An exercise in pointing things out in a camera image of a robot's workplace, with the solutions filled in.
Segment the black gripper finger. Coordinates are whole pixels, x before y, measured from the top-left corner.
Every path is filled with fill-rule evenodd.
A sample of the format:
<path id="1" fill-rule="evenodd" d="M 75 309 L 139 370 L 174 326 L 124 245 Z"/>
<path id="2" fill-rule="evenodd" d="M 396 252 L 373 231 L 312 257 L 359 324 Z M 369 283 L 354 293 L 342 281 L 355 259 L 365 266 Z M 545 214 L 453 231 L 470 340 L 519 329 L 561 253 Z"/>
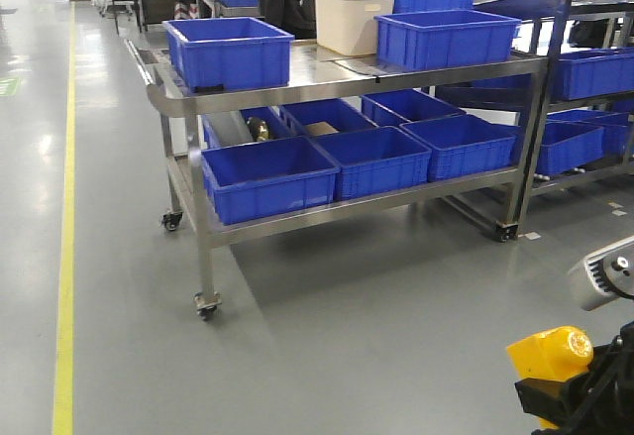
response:
<path id="1" fill-rule="evenodd" d="M 590 376 L 575 376 L 567 381 L 526 378 L 514 384 L 525 413 L 549 422 L 533 434 L 593 434 L 589 421 Z"/>

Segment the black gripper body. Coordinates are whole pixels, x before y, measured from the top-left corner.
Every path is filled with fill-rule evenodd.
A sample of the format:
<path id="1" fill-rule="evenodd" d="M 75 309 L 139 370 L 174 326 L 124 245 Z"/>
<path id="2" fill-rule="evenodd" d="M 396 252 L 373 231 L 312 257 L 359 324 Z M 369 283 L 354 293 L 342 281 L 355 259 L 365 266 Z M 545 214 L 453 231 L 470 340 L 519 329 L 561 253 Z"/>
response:
<path id="1" fill-rule="evenodd" d="M 609 344 L 595 346 L 590 363 L 592 389 L 599 390 L 590 420 L 597 434 L 633 433 L 633 324 L 620 328 Z"/>

